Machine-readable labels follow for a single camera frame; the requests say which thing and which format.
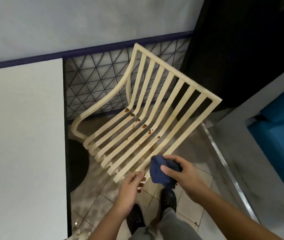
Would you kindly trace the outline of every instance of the blue cloth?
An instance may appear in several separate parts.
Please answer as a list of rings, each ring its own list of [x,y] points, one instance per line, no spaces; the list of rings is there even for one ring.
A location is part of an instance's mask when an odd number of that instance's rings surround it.
[[[164,188],[174,189],[177,181],[161,171],[161,165],[181,172],[182,167],[175,161],[165,159],[162,155],[156,155],[151,158],[150,175],[153,183],[162,184]]]

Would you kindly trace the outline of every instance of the metal grid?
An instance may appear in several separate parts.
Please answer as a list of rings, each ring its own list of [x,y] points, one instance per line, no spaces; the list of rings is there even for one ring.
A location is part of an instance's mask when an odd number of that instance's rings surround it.
[[[159,56],[168,64],[179,69],[189,42],[190,38],[179,39],[149,44],[146,45],[145,48]],[[132,50],[133,48],[126,48],[110,52],[79,56],[66,60],[67,117],[69,120],[76,118],[97,101],[102,99],[116,86],[128,66]],[[138,67],[136,65],[131,74],[132,88],[135,83],[137,69]],[[145,100],[151,89],[153,83],[152,79],[155,77],[156,70],[157,68],[153,71],[150,84],[145,94]],[[163,73],[163,78],[158,85],[158,89],[153,98],[154,100],[157,98],[166,76],[167,71]],[[127,105],[128,101],[126,99],[124,86],[109,102],[98,109],[94,114],[111,112],[113,110],[125,108]]]

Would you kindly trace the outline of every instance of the black sneaker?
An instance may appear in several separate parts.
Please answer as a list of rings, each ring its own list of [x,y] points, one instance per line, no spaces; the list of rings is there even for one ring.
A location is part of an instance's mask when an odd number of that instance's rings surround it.
[[[166,208],[171,207],[174,212],[177,211],[177,198],[173,190],[169,189],[162,189],[161,196],[160,196],[160,220],[162,219],[163,212]]]
[[[143,214],[138,204],[134,204],[130,214],[128,214],[128,217],[126,218],[126,222],[131,235],[133,235],[139,227],[145,227]]]

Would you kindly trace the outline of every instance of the left hand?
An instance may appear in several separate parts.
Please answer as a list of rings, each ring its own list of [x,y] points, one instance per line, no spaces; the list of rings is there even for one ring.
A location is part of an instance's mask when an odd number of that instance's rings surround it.
[[[114,203],[114,206],[122,217],[126,218],[133,208],[136,200],[137,193],[141,190],[137,190],[138,187],[143,187],[144,184],[141,181],[145,181],[144,172],[133,172],[128,175],[121,183],[118,197]]]

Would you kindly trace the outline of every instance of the white table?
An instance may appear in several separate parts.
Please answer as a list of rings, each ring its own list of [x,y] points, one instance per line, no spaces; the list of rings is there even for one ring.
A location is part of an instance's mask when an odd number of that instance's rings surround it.
[[[0,240],[71,233],[62,59],[0,69]]]

